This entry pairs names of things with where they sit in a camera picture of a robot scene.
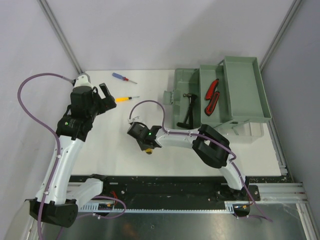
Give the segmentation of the yellow utility knife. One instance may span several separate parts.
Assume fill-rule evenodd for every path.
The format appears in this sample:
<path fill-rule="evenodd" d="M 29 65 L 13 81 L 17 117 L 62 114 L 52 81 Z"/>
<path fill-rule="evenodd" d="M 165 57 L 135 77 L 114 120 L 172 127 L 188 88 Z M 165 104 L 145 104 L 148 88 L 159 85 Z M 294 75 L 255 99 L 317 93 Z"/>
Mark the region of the yellow utility knife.
<path fill-rule="evenodd" d="M 151 148 L 148 148 L 145 150 L 145 153 L 151 155 L 153 153 L 153 150 Z"/>

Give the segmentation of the yellow handled screwdriver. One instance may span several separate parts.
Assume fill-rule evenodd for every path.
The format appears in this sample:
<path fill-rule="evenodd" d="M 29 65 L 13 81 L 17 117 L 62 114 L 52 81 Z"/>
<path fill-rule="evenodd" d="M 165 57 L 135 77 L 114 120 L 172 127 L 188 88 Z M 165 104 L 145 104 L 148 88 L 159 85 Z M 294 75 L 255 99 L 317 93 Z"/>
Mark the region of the yellow handled screwdriver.
<path fill-rule="evenodd" d="M 116 103 L 120 103 L 120 102 L 126 102 L 126 101 L 130 101 L 133 99 L 137 99 L 139 98 L 139 96 L 128 96 L 128 97 L 119 97 L 115 99 Z"/>

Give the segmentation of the blue handled screwdriver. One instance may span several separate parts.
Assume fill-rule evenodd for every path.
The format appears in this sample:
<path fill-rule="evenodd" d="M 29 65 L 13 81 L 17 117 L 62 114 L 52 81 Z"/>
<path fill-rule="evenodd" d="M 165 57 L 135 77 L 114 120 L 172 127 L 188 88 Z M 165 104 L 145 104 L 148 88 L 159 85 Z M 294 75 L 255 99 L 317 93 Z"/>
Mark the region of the blue handled screwdriver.
<path fill-rule="evenodd" d="M 119 79 L 119 80 L 125 81 L 125 82 L 130 82 L 130 83 L 133 83 L 133 84 L 136 84 L 136 85 L 138 84 L 137 82 L 135 82 L 133 80 L 130 80 L 129 78 L 127 78 L 127 77 L 125 77 L 125 76 L 123 76 L 121 74 L 115 73 L 115 72 L 112 73 L 112 76 L 117 78 L 117 79 Z"/>

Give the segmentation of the black hacksaw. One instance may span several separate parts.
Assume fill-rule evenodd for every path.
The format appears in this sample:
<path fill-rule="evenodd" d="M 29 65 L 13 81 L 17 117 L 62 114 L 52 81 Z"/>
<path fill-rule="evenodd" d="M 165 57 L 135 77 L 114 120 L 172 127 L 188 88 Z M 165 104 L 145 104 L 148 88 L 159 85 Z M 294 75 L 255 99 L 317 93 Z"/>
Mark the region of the black hacksaw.
<path fill-rule="evenodd" d="M 192 129 L 194 129 L 193 110 L 195 107 L 197 96 L 196 95 L 188 95 L 187 97 L 189 99 L 189 106 L 188 106 L 185 118 L 184 118 L 183 122 L 178 122 L 177 126 L 180 128 L 183 128 L 183 129 L 192 130 Z"/>

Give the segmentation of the small steel claw hammer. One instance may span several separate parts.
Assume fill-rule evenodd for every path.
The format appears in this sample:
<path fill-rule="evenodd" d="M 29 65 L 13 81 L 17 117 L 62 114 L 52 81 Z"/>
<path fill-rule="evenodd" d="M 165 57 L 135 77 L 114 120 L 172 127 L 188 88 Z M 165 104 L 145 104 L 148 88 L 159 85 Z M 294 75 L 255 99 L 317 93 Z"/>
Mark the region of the small steel claw hammer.
<path fill-rule="evenodd" d="M 184 128 L 193 129 L 194 128 L 194 117 L 193 117 L 193 109 L 196 103 L 198 96 L 193 93 L 184 93 L 184 98 L 188 98 L 189 106 L 183 121 Z"/>

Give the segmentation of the red black utility knife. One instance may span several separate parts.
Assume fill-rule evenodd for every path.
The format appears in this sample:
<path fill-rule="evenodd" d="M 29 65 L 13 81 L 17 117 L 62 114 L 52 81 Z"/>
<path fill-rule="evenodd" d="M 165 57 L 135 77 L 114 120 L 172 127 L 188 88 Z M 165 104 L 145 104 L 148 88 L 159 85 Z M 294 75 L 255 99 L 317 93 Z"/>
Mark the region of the red black utility knife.
<path fill-rule="evenodd" d="M 220 92 L 219 91 L 215 91 L 214 93 L 211 94 L 207 94 L 205 96 L 205 99 L 207 101 L 209 101 L 208 105 L 205 107 L 204 109 L 204 113 L 210 117 L 212 115 L 212 113 L 214 112 L 216 105 L 218 103 L 218 99 L 220 97 Z"/>

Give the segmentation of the green toolbox with clear lid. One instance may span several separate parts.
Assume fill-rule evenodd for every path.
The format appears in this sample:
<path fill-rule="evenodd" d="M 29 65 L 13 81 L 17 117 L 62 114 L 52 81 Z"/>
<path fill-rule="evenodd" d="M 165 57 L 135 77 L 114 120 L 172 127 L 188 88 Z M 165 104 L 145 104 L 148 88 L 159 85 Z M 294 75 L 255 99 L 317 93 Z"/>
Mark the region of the green toolbox with clear lid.
<path fill-rule="evenodd" d="M 216 79 L 219 83 L 215 92 L 220 96 L 214 112 L 207 116 L 209 101 L 205 95 Z M 189 99 L 183 94 L 188 93 L 198 96 L 193 109 L 194 128 L 209 125 L 237 143 L 252 143 L 263 137 L 265 124 L 272 118 L 259 62 L 253 56 L 225 56 L 217 65 L 177 68 L 173 89 L 163 93 L 163 103 L 172 106 L 173 129 L 184 129 L 177 123 L 186 116 Z"/>

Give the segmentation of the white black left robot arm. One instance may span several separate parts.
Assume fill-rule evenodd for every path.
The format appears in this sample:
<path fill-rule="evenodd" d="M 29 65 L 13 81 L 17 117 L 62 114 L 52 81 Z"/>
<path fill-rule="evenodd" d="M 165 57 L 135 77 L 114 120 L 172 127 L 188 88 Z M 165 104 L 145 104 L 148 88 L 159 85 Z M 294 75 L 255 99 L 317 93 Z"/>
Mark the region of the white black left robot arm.
<path fill-rule="evenodd" d="M 98 87 L 81 85 L 70 94 L 70 105 L 57 124 L 53 156 L 36 197 L 30 200 L 29 214 L 44 223 L 69 228 L 78 210 L 97 197 L 105 200 L 111 188 L 99 175 L 92 175 L 77 189 L 68 192 L 75 161 L 98 115 L 117 106 L 105 83 Z"/>

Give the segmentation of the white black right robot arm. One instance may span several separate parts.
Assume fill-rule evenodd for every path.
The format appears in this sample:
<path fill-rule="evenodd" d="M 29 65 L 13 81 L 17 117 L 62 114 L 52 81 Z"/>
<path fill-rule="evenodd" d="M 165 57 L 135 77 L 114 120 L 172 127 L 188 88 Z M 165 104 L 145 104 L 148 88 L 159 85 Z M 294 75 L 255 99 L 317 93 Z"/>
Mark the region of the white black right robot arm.
<path fill-rule="evenodd" d="M 142 122 L 132 121 L 127 134 L 134 138 L 145 152 L 165 147 L 193 150 L 207 166 L 219 170 L 235 200 L 242 201 L 248 196 L 246 176 L 234 163 L 237 156 L 230 148 L 230 141 L 209 125 L 176 130 L 160 125 L 148 128 Z"/>

